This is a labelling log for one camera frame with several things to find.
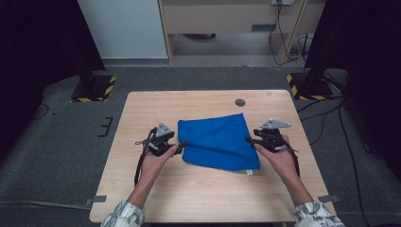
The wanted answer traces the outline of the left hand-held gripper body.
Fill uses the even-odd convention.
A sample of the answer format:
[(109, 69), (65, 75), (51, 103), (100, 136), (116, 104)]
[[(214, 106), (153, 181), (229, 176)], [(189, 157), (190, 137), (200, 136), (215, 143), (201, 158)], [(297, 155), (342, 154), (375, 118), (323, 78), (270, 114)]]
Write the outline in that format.
[(157, 127), (150, 130), (146, 139), (136, 142), (136, 145), (142, 145), (144, 153), (150, 151), (153, 155), (160, 157), (171, 148), (168, 141), (174, 135), (175, 132), (170, 127), (160, 122)]

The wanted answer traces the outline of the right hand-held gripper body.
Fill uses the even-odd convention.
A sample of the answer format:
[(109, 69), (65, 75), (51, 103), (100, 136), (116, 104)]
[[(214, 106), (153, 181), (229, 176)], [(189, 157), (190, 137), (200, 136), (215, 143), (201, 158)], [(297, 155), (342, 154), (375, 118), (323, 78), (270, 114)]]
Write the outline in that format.
[(275, 153), (281, 149), (290, 148), (289, 143), (283, 139), (280, 132), (281, 128), (289, 127), (289, 123), (269, 119), (259, 126), (259, 130), (254, 130), (253, 134), (261, 137), (261, 140), (256, 141), (257, 144)]

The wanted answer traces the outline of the blue cloth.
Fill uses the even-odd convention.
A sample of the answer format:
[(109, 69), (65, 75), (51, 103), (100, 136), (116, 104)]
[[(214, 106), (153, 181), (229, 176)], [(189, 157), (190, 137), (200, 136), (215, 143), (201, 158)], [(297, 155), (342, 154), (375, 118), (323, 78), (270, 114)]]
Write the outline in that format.
[(195, 166), (227, 171), (259, 170), (257, 151), (245, 140), (249, 135), (242, 113), (178, 122), (178, 139), (187, 143), (183, 160)]

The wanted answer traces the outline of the person's left hand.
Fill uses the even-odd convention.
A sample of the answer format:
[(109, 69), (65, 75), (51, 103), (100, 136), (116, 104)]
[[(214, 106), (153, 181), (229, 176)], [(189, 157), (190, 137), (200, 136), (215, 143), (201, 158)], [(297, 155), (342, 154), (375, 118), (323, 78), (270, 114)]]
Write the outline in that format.
[(152, 152), (147, 151), (140, 168), (137, 185), (153, 185), (165, 163), (176, 153), (178, 148), (178, 145), (174, 145), (161, 156), (155, 156)]

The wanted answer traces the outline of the person's right hand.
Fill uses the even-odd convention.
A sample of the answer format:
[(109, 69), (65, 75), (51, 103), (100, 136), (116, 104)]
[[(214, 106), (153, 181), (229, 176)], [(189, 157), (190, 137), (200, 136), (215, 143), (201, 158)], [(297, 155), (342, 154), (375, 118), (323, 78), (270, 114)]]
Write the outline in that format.
[(264, 156), (272, 165), (273, 169), (280, 176), (284, 183), (295, 183), (300, 180), (297, 174), (295, 162), (288, 149), (282, 149), (276, 153), (270, 152), (259, 144), (254, 145), (255, 149)]

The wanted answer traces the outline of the striped black stand base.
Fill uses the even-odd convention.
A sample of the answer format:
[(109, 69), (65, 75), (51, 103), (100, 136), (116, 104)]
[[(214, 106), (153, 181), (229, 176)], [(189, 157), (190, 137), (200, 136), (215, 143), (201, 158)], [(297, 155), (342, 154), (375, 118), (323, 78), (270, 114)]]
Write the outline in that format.
[(308, 73), (290, 73), (286, 75), (286, 79), (296, 100), (324, 100), (333, 96), (326, 81), (314, 78)]
[(108, 99), (115, 81), (115, 76), (94, 76), (93, 81), (89, 84), (85, 84), (81, 79), (71, 95), (71, 101), (105, 101)]

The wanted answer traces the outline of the white panel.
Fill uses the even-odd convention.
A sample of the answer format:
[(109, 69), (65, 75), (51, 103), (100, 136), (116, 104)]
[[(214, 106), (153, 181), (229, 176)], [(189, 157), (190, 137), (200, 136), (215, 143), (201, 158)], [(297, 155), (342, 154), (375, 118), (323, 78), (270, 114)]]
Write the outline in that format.
[(158, 0), (78, 0), (102, 59), (167, 59)]

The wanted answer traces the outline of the light wooden cabinet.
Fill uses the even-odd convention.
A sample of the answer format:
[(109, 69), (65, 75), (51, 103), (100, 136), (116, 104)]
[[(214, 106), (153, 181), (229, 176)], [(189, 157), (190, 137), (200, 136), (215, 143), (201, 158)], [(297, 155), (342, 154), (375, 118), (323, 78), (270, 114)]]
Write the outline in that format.
[(173, 59), (178, 34), (269, 32), (278, 61), (289, 59), (300, 34), (313, 33), (327, 0), (295, 0), (272, 6), (271, 0), (158, 0), (167, 55)]

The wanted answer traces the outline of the black curtain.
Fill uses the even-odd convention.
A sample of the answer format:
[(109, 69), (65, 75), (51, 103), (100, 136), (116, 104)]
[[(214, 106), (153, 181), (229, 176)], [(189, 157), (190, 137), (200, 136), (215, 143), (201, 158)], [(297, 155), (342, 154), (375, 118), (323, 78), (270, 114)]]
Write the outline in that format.
[(306, 67), (348, 73), (344, 94), (365, 144), (401, 181), (401, 0), (326, 0)]
[(93, 94), (103, 68), (78, 0), (0, 0), (0, 166), (46, 86), (79, 76)]

